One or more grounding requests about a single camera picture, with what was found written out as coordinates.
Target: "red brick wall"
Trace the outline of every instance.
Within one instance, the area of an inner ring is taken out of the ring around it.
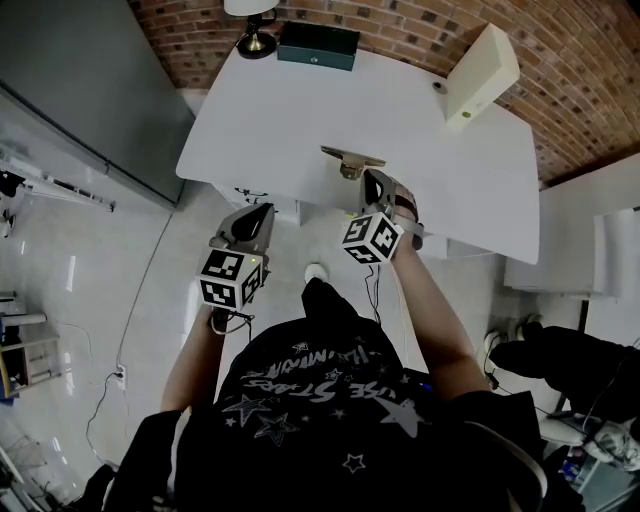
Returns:
[[[130,4],[180,88],[208,89],[246,26],[222,0]],[[626,0],[281,0],[278,14],[359,30],[361,48],[442,76],[494,23],[522,68],[497,102],[533,127],[543,180],[640,151],[640,18]]]

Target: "wire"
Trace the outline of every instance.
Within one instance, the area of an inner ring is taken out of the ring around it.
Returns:
[[[371,304],[371,307],[373,308],[373,319],[378,323],[378,325],[382,326],[382,319],[380,318],[380,314],[378,313],[378,304],[376,302],[376,285],[379,285],[380,283],[380,267],[378,266],[377,280],[373,283],[373,299],[371,298],[371,291],[369,290],[369,279],[375,275],[375,271],[373,270],[372,265],[369,265],[369,271],[371,273],[364,278],[364,284],[367,287],[367,297],[369,297],[369,304]]]
[[[496,386],[497,386],[497,388],[498,388],[498,389],[500,389],[500,390],[504,391],[505,393],[507,393],[507,394],[509,394],[509,395],[515,395],[516,393],[514,393],[513,391],[509,391],[508,389],[503,388],[503,387],[498,383],[498,379],[496,379],[496,378],[495,378],[495,375],[494,375],[495,370],[494,370],[494,371],[492,371],[492,372],[490,372],[490,373],[489,373],[489,372],[487,372],[487,360],[489,359],[489,354],[490,354],[490,353],[491,353],[491,351],[493,350],[493,346],[494,346],[495,341],[496,341],[496,340],[498,340],[498,339],[500,339],[500,338],[501,338],[501,337],[503,337],[503,336],[505,336],[505,335],[504,335],[504,334],[497,334],[497,335],[496,335],[496,337],[495,337],[495,338],[493,338],[493,339],[491,340],[491,344],[489,345],[489,349],[487,350],[487,353],[486,353],[486,355],[485,355],[485,357],[484,357],[484,364],[482,365],[482,369],[483,369],[483,371],[484,371],[484,374],[485,374],[485,375],[487,375],[487,376],[489,376],[489,375],[493,376],[493,378],[495,379]],[[549,411],[545,411],[544,409],[542,409],[542,408],[538,407],[538,406],[535,404],[535,402],[534,402],[534,404],[533,404],[533,407],[534,407],[535,409],[537,409],[538,411],[540,411],[541,413],[543,413],[544,415],[546,415],[546,416],[551,416],[551,415],[553,414],[553,413],[550,413]],[[561,423],[564,423],[566,426],[568,426],[569,428],[572,428],[573,430],[575,430],[576,432],[578,432],[578,433],[582,434],[583,436],[586,436],[586,435],[587,435],[587,433],[585,432],[585,425],[586,425],[586,421],[583,423],[583,425],[582,425],[582,429],[579,429],[579,428],[578,428],[578,427],[576,427],[575,425],[572,425],[571,423],[569,423],[569,422],[567,422],[567,421],[564,421],[564,419],[562,419],[562,418],[554,418],[554,419],[556,419],[556,420],[560,421]],[[602,450],[602,451],[603,451],[603,452],[605,452],[605,453],[610,453],[608,450],[606,450],[605,448],[603,448],[603,447],[602,447],[602,446],[601,446],[601,445],[600,445],[600,444],[599,444],[595,439],[592,439],[592,441],[593,441],[593,443],[594,443],[594,444],[595,444],[595,445],[596,445],[600,450]]]
[[[87,345],[89,346],[89,357],[91,358],[91,370],[93,370],[93,348],[91,346],[91,336],[89,336],[89,333],[86,331],[86,329],[83,329],[82,327],[78,326],[78,325],[73,325],[73,324],[67,324],[67,323],[62,323],[62,322],[56,322],[59,326],[64,326],[64,327],[73,327],[74,329],[78,329],[79,331],[82,331],[85,336],[87,337]],[[96,386],[96,387],[101,387],[104,382],[102,383],[95,383],[93,382],[89,376],[87,376],[87,380],[89,381],[89,384],[91,384],[92,386]]]
[[[104,394],[102,395],[102,398],[100,399],[100,401],[98,402],[98,405],[96,406],[96,412],[93,414],[93,416],[91,417],[91,419],[87,422],[87,430],[86,430],[86,438],[87,438],[87,442],[89,443],[89,446],[91,447],[91,449],[93,450],[94,455],[96,456],[96,458],[100,461],[100,463],[104,464],[104,461],[102,460],[102,458],[100,458],[100,456],[98,455],[98,452],[96,451],[96,449],[93,447],[93,444],[91,443],[91,439],[89,438],[89,427],[91,426],[91,422],[96,418],[96,416],[98,415],[98,411],[100,410],[100,406],[102,405],[102,402],[104,402],[105,397],[107,396],[107,386],[109,383],[109,379],[111,377],[113,377],[114,375],[120,375],[120,367],[122,365],[122,349],[124,347],[124,340],[126,339],[127,336],[127,331],[129,330],[129,324],[131,323],[131,317],[133,316],[133,311],[136,308],[136,304],[138,303],[138,298],[140,297],[140,292],[142,291],[142,286],[144,285],[144,282],[147,278],[147,274],[149,273],[149,268],[151,268],[151,263],[153,263],[153,259],[156,256],[156,252],[158,252],[158,247],[160,247],[160,242],[162,241],[162,238],[164,237],[164,234],[167,232],[167,228],[169,227],[169,223],[171,222],[171,219],[173,219],[173,213],[169,215],[169,218],[167,219],[167,223],[164,225],[164,228],[162,229],[162,232],[160,233],[160,236],[158,237],[158,241],[156,242],[155,247],[153,248],[153,252],[151,253],[151,257],[149,258],[149,262],[147,263],[147,267],[144,270],[144,274],[142,275],[142,280],[140,281],[140,286],[138,286],[138,291],[136,292],[136,296],[133,299],[133,305],[131,306],[131,311],[129,311],[129,316],[127,317],[127,322],[124,326],[124,332],[122,333],[122,338],[120,340],[120,344],[118,345],[118,352],[116,354],[116,370],[111,372],[107,378],[104,380]],[[127,401],[127,395],[126,392],[122,393],[127,405],[127,411],[129,409],[129,403]]]
[[[93,422],[93,420],[96,419],[96,416],[98,416],[98,411],[100,410],[100,406],[102,405],[102,402],[104,402],[104,399],[107,396],[107,389],[109,386],[109,379],[111,377],[113,377],[114,375],[117,375],[118,372],[111,372],[107,378],[104,381],[104,393],[102,393],[102,398],[100,398],[100,401],[98,402],[98,405],[96,406],[96,412],[93,413],[93,416],[91,416],[91,419],[89,419],[89,421],[87,422],[87,430],[85,432],[85,437],[87,438],[87,442],[89,443],[89,446],[91,447],[91,449],[93,450],[94,455],[96,456],[96,458],[102,463],[104,464],[104,461],[102,460],[102,458],[100,458],[100,455],[98,455],[98,452],[96,451],[96,449],[93,447],[93,444],[91,443],[91,439],[89,438],[89,429],[91,428],[91,423]]]
[[[391,267],[391,273],[393,274],[393,279],[396,282],[396,292],[398,294],[398,308],[400,309],[400,317],[402,318],[402,328],[403,328],[403,334],[404,334],[404,357],[405,357],[405,367],[409,368],[409,352],[407,349],[407,322],[405,321],[404,318],[404,309],[403,309],[403,304],[406,305],[406,301],[403,300],[403,298],[400,296],[400,287],[402,286],[400,284],[400,278],[398,277],[398,274],[396,273],[395,269],[393,267]]]
[[[216,329],[213,315],[211,315],[211,319],[209,320],[209,323],[211,325],[211,329],[213,329],[213,332],[215,332],[216,334],[219,334],[220,336],[225,336],[227,334],[231,334],[231,333],[234,333],[236,331],[239,331],[245,325],[248,325],[249,326],[249,341],[251,341],[251,322],[253,321],[253,319],[256,316],[255,315],[245,315],[243,313],[238,313],[237,311],[229,311],[228,313],[229,313],[229,315],[231,317],[243,318],[244,322],[241,323],[238,327],[235,327],[235,328],[231,329],[230,331],[222,332],[222,331],[219,331],[218,329]]]
[[[376,302],[376,314],[378,315],[378,324],[380,324],[380,327],[382,327],[382,317],[378,312],[378,306],[380,305],[380,265],[378,265],[378,275],[376,276],[374,295],[375,295],[375,302]]]
[[[640,341],[640,338],[637,338],[636,341],[633,342],[633,345],[631,345],[631,350],[629,351],[629,353],[625,357],[622,358],[622,361],[620,361],[620,364],[616,368],[616,371],[614,372],[612,379],[609,381],[609,384],[607,384],[604,387],[604,389],[602,391],[600,391],[600,394],[598,394],[598,396],[596,397],[596,400],[595,400],[595,402],[593,402],[593,405],[591,406],[591,409],[589,409],[589,413],[584,418],[584,422],[582,423],[582,430],[585,430],[585,428],[587,426],[587,421],[589,421],[589,418],[591,418],[591,414],[593,413],[593,410],[595,409],[596,404],[598,403],[598,400],[600,400],[600,397],[602,397],[602,395],[604,395],[604,393],[607,391],[607,389],[609,389],[613,385],[614,381],[618,378],[618,373],[620,373],[620,368],[622,368],[622,365],[624,363],[626,363],[627,360],[633,354],[635,354],[633,349],[636,348],[636,345],[638,344],[639,341]]]

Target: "gray panel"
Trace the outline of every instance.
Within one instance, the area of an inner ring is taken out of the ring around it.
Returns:
[[[125,0],[0,1],[0,80],[176,203],[193,115]]]

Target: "marker cube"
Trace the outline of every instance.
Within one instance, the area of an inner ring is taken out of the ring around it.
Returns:
[[[347,226],[342,247],[363,265],[386,263],[398,247],[402,228],[395,226],[384,213],[363,215]]]
[[[198,263],[206,304],[240,311],[264,282],[264,259],[254,254],[207,247]]]

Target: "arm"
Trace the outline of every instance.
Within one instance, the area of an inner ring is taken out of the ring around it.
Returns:
[[[413,199],[404,187],[399,186],[398,193]],[[404,208],[398,209],[396,214],[413,217]],[[473,356],[469,337],[413,249],[411,235],[402,236],[393,267],[400,279],[420,351],[438,395],[444,400],[451,400],[470,391],[489,391]]]
[[[213,402],[224,336],[213,332],[210,318],[211,307],[201,306],[169,374],[161,411],[184,411],[189,406]],[[226,320],[216,323],[216,329],[224,331]]]

